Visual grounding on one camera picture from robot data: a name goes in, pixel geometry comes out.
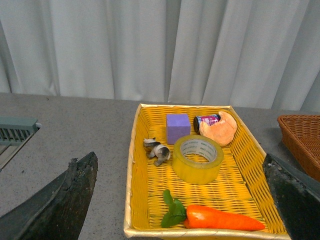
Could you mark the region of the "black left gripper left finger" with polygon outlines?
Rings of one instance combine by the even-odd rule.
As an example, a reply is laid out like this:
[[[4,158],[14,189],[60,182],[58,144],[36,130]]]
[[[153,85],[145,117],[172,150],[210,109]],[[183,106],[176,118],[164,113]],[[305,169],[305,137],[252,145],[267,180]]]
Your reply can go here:
[[[94,193],[98,158],[73,158],[60,174],[0,218],[2,240],[77,240]]]

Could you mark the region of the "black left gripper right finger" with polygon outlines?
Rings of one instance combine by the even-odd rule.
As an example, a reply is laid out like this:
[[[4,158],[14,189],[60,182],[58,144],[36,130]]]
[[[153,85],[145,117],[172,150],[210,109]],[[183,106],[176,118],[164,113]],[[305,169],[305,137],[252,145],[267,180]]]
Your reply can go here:
[[[292,240],[320,238],[320,182],[267,153],[262,164],[281,220]]]

